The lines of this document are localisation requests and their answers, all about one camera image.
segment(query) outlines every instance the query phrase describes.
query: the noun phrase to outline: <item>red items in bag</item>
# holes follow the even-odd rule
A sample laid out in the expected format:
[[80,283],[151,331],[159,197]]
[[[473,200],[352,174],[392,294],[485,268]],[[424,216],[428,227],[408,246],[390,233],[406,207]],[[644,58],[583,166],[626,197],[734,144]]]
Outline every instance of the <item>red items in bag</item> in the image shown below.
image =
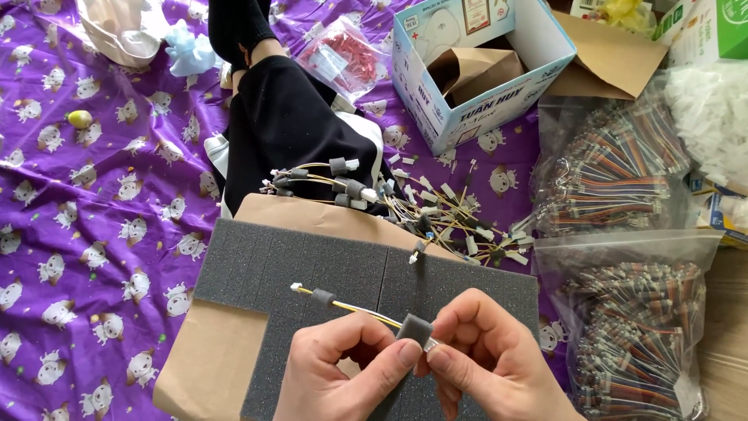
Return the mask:
[[386,77],[386,56],[347,17],[341,16],[301,51],[296,62],[354,103]]

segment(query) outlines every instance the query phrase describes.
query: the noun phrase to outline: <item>gray foam sheet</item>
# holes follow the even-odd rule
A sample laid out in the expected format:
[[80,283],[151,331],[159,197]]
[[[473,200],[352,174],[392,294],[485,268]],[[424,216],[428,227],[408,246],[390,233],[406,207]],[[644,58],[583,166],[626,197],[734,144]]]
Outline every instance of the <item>gray foam sheet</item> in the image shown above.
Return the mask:
[[[412,251],[265,225],[219,219],[210,240],[195,297],[269,313],[242,416],[272,420],[293,333],[347,312],[324,309],[306,294],[290,291],[301,282],[336,294],[338,300],[376,309],[395,320],[408,313],[426,321],[464,290],[475,287],[494,298],[538,336],[537,281],[460,261]],[[432,378],[411,377],[387,421],[431,421],[442,417]],[[485,415],[463,398],[459,420]]]

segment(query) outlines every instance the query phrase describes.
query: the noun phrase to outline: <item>black sock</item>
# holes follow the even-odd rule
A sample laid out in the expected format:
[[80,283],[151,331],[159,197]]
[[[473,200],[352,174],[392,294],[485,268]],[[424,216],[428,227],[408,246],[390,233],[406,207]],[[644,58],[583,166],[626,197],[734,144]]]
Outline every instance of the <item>black sock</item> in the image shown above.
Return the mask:
[[268,24],[269,0],[209,0],[208,38],[218,57],[231,63],[231,71],[247,70],[252,50],[275,33]]

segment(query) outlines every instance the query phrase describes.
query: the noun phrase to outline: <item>black pants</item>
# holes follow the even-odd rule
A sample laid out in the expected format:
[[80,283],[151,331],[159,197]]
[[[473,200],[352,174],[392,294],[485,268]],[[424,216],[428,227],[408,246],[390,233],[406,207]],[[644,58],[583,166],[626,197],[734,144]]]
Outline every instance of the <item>black pants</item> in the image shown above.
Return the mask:
[[[232,214],[244,197],[258,193],[272,169],[291,169],[331,158],[358,159],[358,169],[346,177],[371,186],[376,146],[330,109],[335,91],[301,69],[292,59],[273,55],[255,64],[242,77],[231,101],[228,133],[229,164],[224,195]],[[392,175],[383,163],[385,179]],[[310,173],[330,177],[327,167]],[[290,188],[305,199],[334,200],[331,186],[311,181]],[[386,214],[372,205],[368,213]]]

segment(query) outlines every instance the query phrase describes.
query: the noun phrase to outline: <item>purple bedsheet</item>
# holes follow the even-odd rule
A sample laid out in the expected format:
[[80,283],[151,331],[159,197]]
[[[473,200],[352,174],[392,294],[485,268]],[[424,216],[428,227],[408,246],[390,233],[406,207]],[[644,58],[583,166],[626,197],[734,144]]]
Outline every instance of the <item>purple bedsheet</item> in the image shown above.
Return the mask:
[[[272,22],[292,53],[342,13],[380,43],[406,5],[295,0],[274,4]],[[151,395],[219,214],[202,141],[225,128],[229,91],[215,69],[172,77],[163,51],[150,69],[112,64],[70,33],[73,0],[0,6],[0,420],[169,420]],[[204,5],[167,0],[164,10],[206,33]],[[482,218],[505,228],[530,212],[534,111],[502,126],[493,151],[472,142],[436,159],[388,79],[359,105],[399,139],[386,157],[417,158],[394,167],[461,190],[474,158],[468,194]],[[67,122],[78,109],[95,119],[88,130]],[[502,195],[490,183],[497,169],[515,175]],[[545,355],[565,385],[558,317],[539,299]]]

